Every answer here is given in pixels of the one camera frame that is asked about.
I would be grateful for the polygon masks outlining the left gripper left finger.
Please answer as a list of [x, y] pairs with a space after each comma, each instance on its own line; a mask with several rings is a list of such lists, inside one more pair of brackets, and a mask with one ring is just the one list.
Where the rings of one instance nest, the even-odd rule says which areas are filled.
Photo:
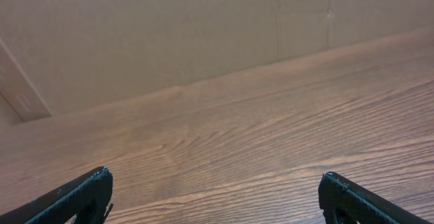
[[99, 166], [39, 198], [1, 215], [2, 223], [103, 224], [113, 208], [113, 175]]

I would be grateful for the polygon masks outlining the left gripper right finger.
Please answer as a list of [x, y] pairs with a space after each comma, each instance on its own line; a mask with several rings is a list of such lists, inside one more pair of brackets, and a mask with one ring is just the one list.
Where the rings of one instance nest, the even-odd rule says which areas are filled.
[[326, 224], [430, 224], [336, 172], [323, 174], [318, 194]]

